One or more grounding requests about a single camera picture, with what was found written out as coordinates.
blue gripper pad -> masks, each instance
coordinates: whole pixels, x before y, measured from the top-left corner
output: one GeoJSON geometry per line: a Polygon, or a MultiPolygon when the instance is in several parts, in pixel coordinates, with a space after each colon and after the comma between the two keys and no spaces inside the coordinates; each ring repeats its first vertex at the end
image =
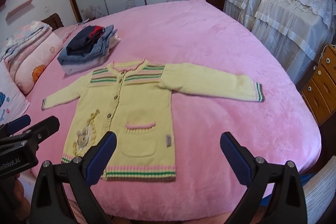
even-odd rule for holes
{"type": "Polygon", "coordinates": [[[95,151],[95,156],[86,168],[85,182],[88,186],[98,183],[100,176],[103,174],[107,163],[117,147],[117,136],[113,132],[107,132],[96,147],[98,151],[95,151]]]}
{"type": "Polygon", "coordinates": [[[235,172],[239,183],[248,187],[252,183],[252,170],[239,151],[242,147],[231,134],[223,133],[220,137],[220,148],[233,169],[233,172],[235,172]]]}
{"type": "Polygon", "coordinates": [[[7,133],[9,135],[13,135],[14,133],[20,131],[21,129],[29,126],[31,123],[31,119],[29,115],[23,115],[20,118],[8,123],[7,125],[7,133]]]}

knit sweater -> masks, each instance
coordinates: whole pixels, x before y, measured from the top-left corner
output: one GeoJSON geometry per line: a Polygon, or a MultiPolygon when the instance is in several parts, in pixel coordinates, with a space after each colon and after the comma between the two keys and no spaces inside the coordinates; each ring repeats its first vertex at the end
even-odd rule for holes
{"type": "Polygon", "coordinates": [[[107,131],[117,148],[105,168],[107,180],[175,180],[172,90],[184,94],[263,102],[261,84],[189,63],[147,60],[111,63],[80,77],[43,100],[42,109],[79,98],[62,162],[83,156],[107,131]]]}

pink fleece bedsheet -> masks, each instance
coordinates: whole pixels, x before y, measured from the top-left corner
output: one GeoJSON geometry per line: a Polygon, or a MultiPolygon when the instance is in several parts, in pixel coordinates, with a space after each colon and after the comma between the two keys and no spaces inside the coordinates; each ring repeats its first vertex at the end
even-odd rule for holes
{"type": "MultiPolygon", "coordinates": [[[[137,220],[190,220],[232,212],[246,187],[239,184],[221,152],[219,139],[230,131],[254,156],[298,170],[313,165],[321,139],[314,118],[278,61],[241,24],[203,0],[136,7],[87,25],[114,24],[121,42],[108,62],[147,58],[159,63],[190,62],[263,84],[265,102],[172,95],[176,141],[175,182],[100,180],[91,187],[110,215],[137,220]]],[[[76,30],[69,39],[79,31],[76,30]]],[[[37,152],[41,163],[60,163],[77,100],[41,111],[42,99],[87,71],[66,76],[55,58],[28,95],[32,124],[51,115],[60,129],[37,152]]],[[[66,187],[68,196],[73,195],[66,187]]]]}

wooden drawer cabinet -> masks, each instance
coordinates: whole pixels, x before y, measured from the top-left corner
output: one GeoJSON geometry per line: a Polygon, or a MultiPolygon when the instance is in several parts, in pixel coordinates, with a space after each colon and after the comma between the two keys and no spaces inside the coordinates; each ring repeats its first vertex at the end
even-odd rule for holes
{"type": "Polygon", "coordinates": [[[302,97],[319,126],[336,111],[336,50],[330,45],[302,97]]]}

pink pocket trim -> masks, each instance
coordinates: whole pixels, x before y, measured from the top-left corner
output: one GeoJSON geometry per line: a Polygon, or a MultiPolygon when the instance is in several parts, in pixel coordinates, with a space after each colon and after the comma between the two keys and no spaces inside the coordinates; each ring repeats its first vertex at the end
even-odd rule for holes
{"type": "Polygon", "coordinates": [[[156,126],[156,122],[152,122],[149,124],[144,124],[144,125],[130,125],[129,123],[126,124],[127,129],[149,129],[156,126]]]}

